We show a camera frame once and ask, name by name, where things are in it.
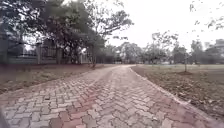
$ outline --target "tree trunk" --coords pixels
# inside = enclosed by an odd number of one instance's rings
[[[185,63],[185,72],[187,72],[187,56],[186,56],[186,53],[185,53],[185,59],[184,59],[184,63]]]
[[[96,54],[95,54],[95,48],[92,46],[92,68],[95,69],[96,67]]]

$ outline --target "red brick paver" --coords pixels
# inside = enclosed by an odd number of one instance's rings
[[[12,128],[224,128],[128,66],[3,94],[0,104]]]

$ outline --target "dirt patch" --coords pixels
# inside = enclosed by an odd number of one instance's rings
[[[177,74],[179,74],[179,75],[193,75],[193,73],[190,73],[190,72],[188,72],[188,71],[184,71],[184,72],[177,72]]]
[[[99,64],[96,69],[108,66],[111,65]],[[88,65],[9,65],[0,67],[0,94],[91,70]]]
[[[224,66],[189,69],[174,66],[134,66],[132,69],[165,90],[224,121]]]

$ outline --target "fallen leaves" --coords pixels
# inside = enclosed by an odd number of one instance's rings
[[[182,100],[190,102],[214,118],[224,120],[224,67],[218,68],[210,69],[209,66],[206,70],[194,68],[186,73],[182,72],[183,69],[172,66],[132,67],[139,75],[146,76]]]

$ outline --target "overcast sky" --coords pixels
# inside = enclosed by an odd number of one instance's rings
[[[224,9],[217,9],[222,0],[202,0],[196,2],[196,12],[190,12],[192,0],[123,0],[125,10],[135,25],[119,35],[127,36],[130,42],[144,47],[151,43],[151,34],[158,31],[170,30],[180,34],[180,43],[190,49],[192,39],[203,42],[224,38],[224,31],[208,29],[205,23],[210,18],[223,16]],[[110,44],[120,45],[118,40],[110,40]]]

